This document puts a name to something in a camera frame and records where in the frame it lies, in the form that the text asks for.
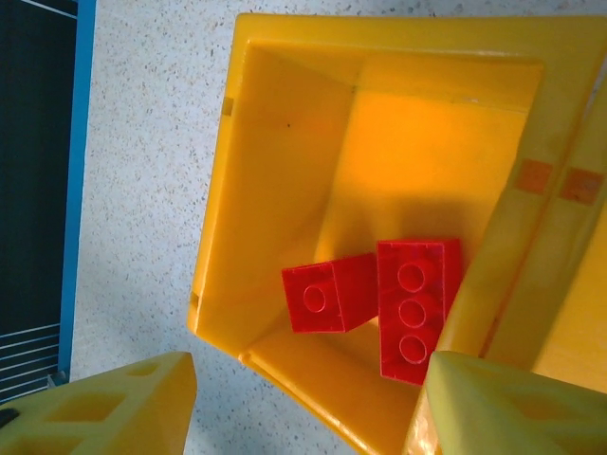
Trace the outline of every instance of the red lego brick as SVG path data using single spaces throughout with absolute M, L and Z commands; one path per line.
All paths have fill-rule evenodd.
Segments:
M 296 333 L 343 333 L 377 316 L 375 253 L 283 270 Z
M 377 244 L 381 375 L 421 385 L 462 281 L 457 239 Z

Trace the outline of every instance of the lego stud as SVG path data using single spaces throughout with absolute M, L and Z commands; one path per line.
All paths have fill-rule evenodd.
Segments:
M 428 356 L 428 351 L 424 342 L 415 335 L 406 335 L 400 340 L 398 345 L 400 354 L 405 360 L 414 365 L 419 365 Z
M 307 286 L 303 292 L 303 304 L 312 313 L 320 313 L 326 306 L 322 286 Z
M 433 316 L 440 315 L 440 312 L 440 306 L 430 294 L 420 294 L 405 299 L 398 307 L 400 320 L 411 329 L 423 326 Z
M 405 263 L 398 269 L 398 284 L 407 292 L 419 292 L 435 278 L 434 264 L 426 259 Z

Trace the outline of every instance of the yellow plastic block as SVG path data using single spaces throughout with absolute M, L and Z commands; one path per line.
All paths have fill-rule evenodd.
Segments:
M 159 355 L 0 406 L 0 453 L 182 454 L 195 397 L 192 356 Z
M 606 394 L 448 352 L 426 387 L 445 455 L 607 453 Z
M 578 131 L 606 24 L 239 16 L 190 329 L 356 449 L 398 452 L 420 389 L 378 376 L 376 321 L 292 334 L 281 269 L 459 237 L 458 305 L 486 310 L 460 308 L 478 326 L 454 343 L 480 350 Z
M 469 297 L 478 286 L 470 284 L 469 271 L 438 349 L 480 355 L 607 392 L 607 282 L 602 278 L 607 262 L 606 118 L 604 83 L 579 128 L 507 300 L 497 311 L 472 304 Z M 482 270 L 479 277 L 483 279 Z M 436 446 L 422 393 L 403 452 L 432 453 Z

